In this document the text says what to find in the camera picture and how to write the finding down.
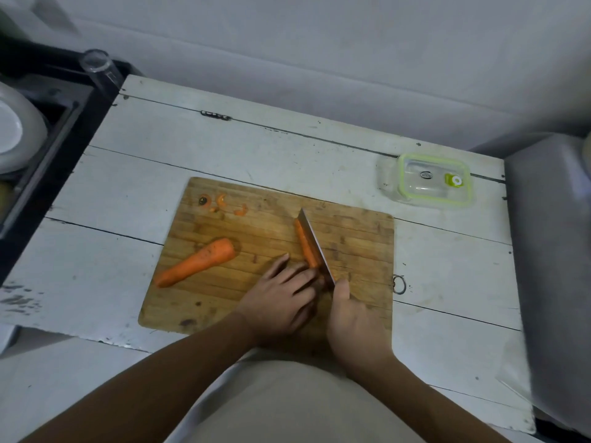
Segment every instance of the knife blade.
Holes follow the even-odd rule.
[[[310,244],[310,248],[312,250],[312,253],[314,253],[316,260],[320,261],[320,266],[318,267],[318,272],[324,278],[324,282],[325,282],[324,287],[325,287],[325,289],[332,292],[333,289],[335,289],[335,278],[332,276],[332,273],[330,273],[329,265],[326,262],[326,258],[324,257],[324,253],[322,252],[322,249],[320,248],[320,244],[318,242],[318,239],[316,239],[316,235],[314,234],[314,230],[312,229],[312,225],[310,225],[310,221],[308,220],[308,217],[306,216],[306,212],[304,211],[304,208],[302,208],[300,210],[300,213],[297,218],[301,224],[301,228],[304,230],[304,235],[306,236],[306,240]]]

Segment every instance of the table surface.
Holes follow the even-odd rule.
[[[405,152],[467,163],[474,205],[393,201]],[[182,338],[137,319],[195,176],[394,216],[395,354],[483,421],[535,432],[531,404],[496,379],[522,339],[502,160],[143,77],[127,78],[2,286],[0,322],[149,352]]]

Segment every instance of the orange carrot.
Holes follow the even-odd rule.
[[[242,204],[241,210],[234,210],[234,214],[237,216],[244,216],[247,213],[248,213],[248,207],[246,204]]]
[[[226,203],[223,201],[223,198],[226,196],[226,193],[221,193],[219,196],[216,197],[216,203],[220,206],[220,208],[224,208]]]
[[[206,245],[197,253],[193,253],[186,260],[156,275],[154,284],[159,288],[167,288],[194,273],[218,266],[235,257],[236,251],[230,239],[218,239]]]
[[[304,259],[308,263],[308,266],[311,269],[320,267],[320,262],[316,260],[316,257],[314,257],[312,248],[310,247],[310,244],[306,239],[306,235],[304,234],[304,229],[301,228],[300,221],[297,218],[294,220],[294,225],[295,232],[297,233],[297,237],[300,240],[301,250],[304,253]]]
[[[211,205],[211,197],[207,194],[200,194],[199,195],[199,206],[203,208],[207,208]]]

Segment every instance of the wooden cutting board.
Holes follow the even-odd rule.
[[[226,205],[213,211],[220,194],[225,194]],[[211,205],[200,206],[202,198],[210,198]],[[293,225],[302,207],[335,279],[348,278],[354,296],[375,310],[384,326],[391,330],[392,216],[200,177],[189,179],[154,275],[217,238],[231,239],[238,255],[170,288],[158,288],[150,283],[139,324],[191,334],[222,319],[276,257],[289,252],[292,261],[303,260]],[[235,211],[246,211],[246,214],[236,215]],[[323,293],[316,317],[297,334],[282,341],[278,348],[312,356],[329,355],[326,324],[330,305],[330,295]]]

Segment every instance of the carrot slice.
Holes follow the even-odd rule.
[[[242,204],[241,210],[234,210],[234,214],[237,216],[244,216],[247,213],[248,213],[248,207],[246,204]]]
[[[227,204],[223,201],[223,198],[226,196],[226,193],[221,193],[218,197],[216,197],[216,203],[220,206],[220,208],[224,208]]]
[[[230,239],[218,239],[206,245],[197,253],[193,253],[186,260],[156,275],[154,284],[159,288],[167,288],[194,273],[218,266],[235,257],[236,251]]]
[[[301,228],[300,221],[296,218],[294,220],[295,225],[295,232],[297,233],[297,237],[300,240],[301,250],[304,253],[304,259],[308,263],[308,266],[313,268],[320,267],[320,261],[314,257],[314,253],[312,252],[312,248],[310,247],[310,243],[306,239],[306,235],[304,234],[304,229]]]
[[[200,207],[207,208],[211,205],[211,197],[207,194],[200,194],[198,203]]]

